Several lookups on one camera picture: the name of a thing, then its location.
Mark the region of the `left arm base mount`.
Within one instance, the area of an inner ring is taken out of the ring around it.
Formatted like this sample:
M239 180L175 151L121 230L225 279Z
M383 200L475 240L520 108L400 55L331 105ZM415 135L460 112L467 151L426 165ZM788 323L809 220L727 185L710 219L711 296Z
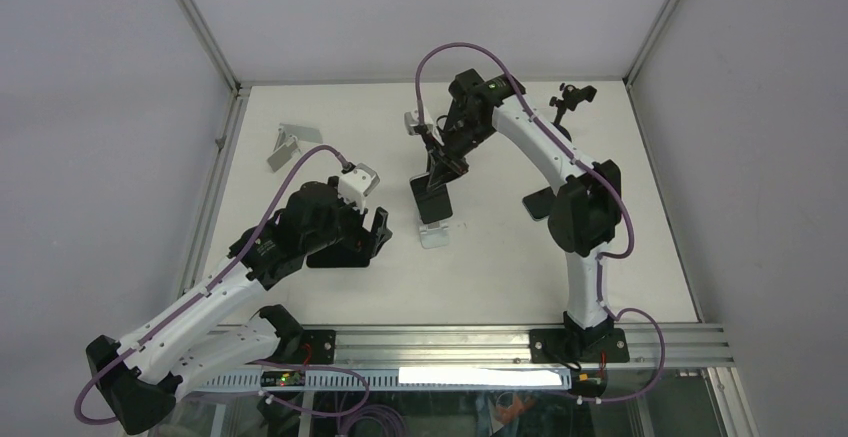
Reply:
M259 361L285 365L330 365L335 362L335 330L305 330L299 336L283 338L280 345Z

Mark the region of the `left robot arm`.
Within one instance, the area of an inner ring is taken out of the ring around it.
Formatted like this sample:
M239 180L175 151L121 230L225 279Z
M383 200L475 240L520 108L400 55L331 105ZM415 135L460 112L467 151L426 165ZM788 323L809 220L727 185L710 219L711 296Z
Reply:
M260 360L307 361L302 325L281 304L260 308L234 331L209 332L304 267L365 268L391 238L379 207L365 227L375 175L355 170L309 181L282 208L230 246L212 275L148 323L124 336L95 338L85 353L98 390L129 435L144 433L213 377Z

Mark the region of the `black phone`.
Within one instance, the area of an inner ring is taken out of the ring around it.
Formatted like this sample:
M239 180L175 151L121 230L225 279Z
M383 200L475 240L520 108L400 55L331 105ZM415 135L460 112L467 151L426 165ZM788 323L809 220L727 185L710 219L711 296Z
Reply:
M434 190L427 187L429 176L423 174L410 180L411 191L423 224L432 224L453 216L448 186Z
M371 258L365 247L337 243L309 255L306 265L313 269L366 268Z
M533 221L542 221L550 215L556 196L550 187L532 192L522 198L522 204Z

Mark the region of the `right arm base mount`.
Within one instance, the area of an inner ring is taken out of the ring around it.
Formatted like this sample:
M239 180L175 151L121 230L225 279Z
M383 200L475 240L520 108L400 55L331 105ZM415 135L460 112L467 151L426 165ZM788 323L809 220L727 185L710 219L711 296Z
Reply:
M599 336L582 340L576 332L565 328L531 329L528 333L531 362L534 364L627 363L630 352L625 333L613 328Z

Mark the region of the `white folding phone stand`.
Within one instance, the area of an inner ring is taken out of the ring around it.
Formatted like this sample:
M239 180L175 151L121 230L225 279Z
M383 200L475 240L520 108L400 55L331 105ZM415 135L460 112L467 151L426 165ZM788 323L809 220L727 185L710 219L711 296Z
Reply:
M421 223L418 227L419 241L423 249L436 249L450 244L449 226L446 221L429 224Z

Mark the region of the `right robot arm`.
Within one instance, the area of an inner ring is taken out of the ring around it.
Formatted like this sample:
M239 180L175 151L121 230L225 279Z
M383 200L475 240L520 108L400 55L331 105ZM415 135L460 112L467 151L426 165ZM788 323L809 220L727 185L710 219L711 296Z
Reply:
M407 132L422 139L425 174L410 186L420 220L429 225L453 214L447 186L469 171L467 155L494 134L514 144L548 183L549 233L565 253L569 301L564 312L564 347L575 361L599 354L614 327L599 292L598 267L624 212L621 173L611 160L584 162L557 122L539 117L524 86L507 75L485 81L474 69L455 77L452 101L439 126L424 106L404 116Z

